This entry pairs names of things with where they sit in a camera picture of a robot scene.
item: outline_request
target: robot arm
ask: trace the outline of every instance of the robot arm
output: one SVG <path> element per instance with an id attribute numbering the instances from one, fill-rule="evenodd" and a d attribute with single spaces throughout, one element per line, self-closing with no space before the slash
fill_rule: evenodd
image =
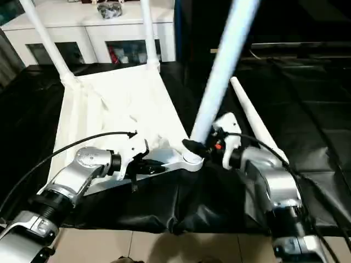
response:
<path id="1" fill-rule="evenodd" d="M 275 256 L 282 262 L 328 263 L 315 235 L 292 175 L 266 150 L 248 147 L 241 171 L 254 182 L 259 206 L 273 238 Z"/>
<path id="2" fill-rule="evenodd" d="M 0 259 L 8 263 L 42 263 L 54 253 L 48 246 L 59 227 L 95 178 L 121 167 L 121 156 L 95 147 L 77 151 L 63 168 L 0 234 Z"/>
<path id="3" fill-rule="evenodd" d="M 220 118 L 213 128 L 206 146 L 194 141 L 183 143 L 191 152 L 226 169 L 240 168 L 254 182 L 256 201 L 270 228 L 276 257 L 281 262 L 327 263 L 320 240 L 307 220 L 295 180 L 280 160 L 263 149 L 240 148 L 240 138 L 228 134 L 240 133 L 232 113 Z M 132 176 L 173 170 L 165 168 L 168 164 L 161 169 L 160 163 L 156 169 L 153 162 L 142 159 L 149 152 L 147 144 L 142 146 L 141 140 L 132 143 L 138 146 L 132 147 L 135 152 L 122 151 L 122 156 L 94 147 L 78 150 L 75 159 L 31 200 L 29 210 L 22 211 L 0 234 L 0 259 L 8 263 L 47 262 L 54 253 L 48 246 L 93 179 L 115 171 Z"/>

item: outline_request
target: table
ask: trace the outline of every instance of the table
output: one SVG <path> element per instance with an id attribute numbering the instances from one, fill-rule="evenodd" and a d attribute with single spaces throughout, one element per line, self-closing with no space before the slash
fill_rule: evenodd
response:
<path id="1" fill-rule="evenodd" d="M 86 75 L 118 67 L 92 64 L 72 70 Z M 188 134 L 210 69 L 211 65 L 204 64 L 161 64 L 161 77 Z M 236 73 L 290 163 L 326 193 L 349 230 L 350 73 L 347 59 L 246 61 Z M 52 67 L 31 66 L 0 95 L 0 145 L 6 153 L 0 200 L 19 177 L 52 151 L 62 94 L 63 86 Z M 250 134 L 239 105 L 229 88 L 219 114 L 234 112 L 242 132 Z M 25 200 L 46 182 L 48 170 L 43 167 L 22 185 L 3 217 L 11 218 L 26 207 Z M 326 202 L 305 181 L 300 183 L 318 227 L 325 235 L 339 236 Z M 196 173 L 179 170 L 141 181 L 137 193 L 124 185 L 87 196 L 65 226 L 176 234 L 267 233 L 236 173 L 211 162 Z"/>

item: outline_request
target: white pole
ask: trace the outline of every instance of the white pole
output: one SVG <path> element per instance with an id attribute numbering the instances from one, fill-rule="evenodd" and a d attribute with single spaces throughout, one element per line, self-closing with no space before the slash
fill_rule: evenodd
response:
<path id="1" fill-rule="evenodd" d="M 205 94 L 191 132 L 191 140 L 201 143 L 206 141 L 258 6 L 259 0 L 233 1 Z"/>
<path id="2" fill-rule="evenodd" d="M 35 29 L 39 33 L 43 45 L 48 52 L 51 60 L 53 61 L 57 71 L 59 72 L 61 79 L 69 75 L 73 75 L 72 72 L 68 69 L 66 62 L 62 58 L 60 51 L 57 49 L 55 43 L 50 38 L 47 29 L 40 21 L 32 0 L 20 0 L 20 2 L 29 20 L 33 23 Z"/>
<path id="3" fill-rule="evenodd" d="M 255 137 L 258 140 L 267 144 L 270 148 L 276 151 L 287 163 L 289 163 L 289 160 L 287 159 L 285 153 L 278 148 L 274 139 L 270 135 L 268 129 L 264 125 L 264 122 L 260 118 L 256 109 L 252 105 L 251 100 L 248 98 L 240 82 L 237 80 L 236 77 L 231 78 L 230 82 L 235 90 L 236 96 L 239 99 L 241 107 L 245 112 L 246 118 L 250 123 L 250 126 L 252 128 L 252 131 Z"/>
<path id="4" fill-rule="evenodd" d="M 145 27 L 145 43 L 146 52 L 148 54 L 147 64 L 151 67 L 156 67 L 160 71 L 160 62 L 156 54 L 156 45 L 154 39 L 154 28 L 152 25 L 151 9 L 149 0 L 140 0 L 141 10 L 143 13 Z"/>

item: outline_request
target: white cabinet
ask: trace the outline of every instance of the white cabinet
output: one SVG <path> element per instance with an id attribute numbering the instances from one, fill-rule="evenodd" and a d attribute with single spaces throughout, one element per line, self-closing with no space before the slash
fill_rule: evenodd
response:
<path id="1" fill-rule="evenodd" d="M 84 27 L 54 27 L 48 30 L 67 63 L 79 61 L 89 64 L 97 61 Z M 52 63 L 35 29 L 4 33 L 26 66 Z"/>
<path id="2" fill-rule="evenodd" d="M 162 61 L 176 59 L 172 3 L 150 1 L 156 49 Z M 41 0 L 36 10 L 68 64 L 146 61 L 139 2 L 124 3 L 120 17 L 106 20 L 96 5 L 66 0 Z M 26 66 L 51 63 L 26 14 L 3 25 L 2 30 Z"/>

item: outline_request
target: tiled floor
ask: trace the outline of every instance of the tiled floor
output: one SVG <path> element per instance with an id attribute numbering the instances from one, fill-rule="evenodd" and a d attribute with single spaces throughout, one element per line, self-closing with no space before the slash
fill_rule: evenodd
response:
<path id="1" fill-rule="evenodd" d="M 343 239 L 328 237 L 327 241 L 341 263 L 351 262 Z M 206 257 L 223 263 L 276 263 L 268 237 L 75 229 L 64 230 L 56 254 L 49 262 L 111 263 L 120 256 L 145 263 L 198 263 Z"/>

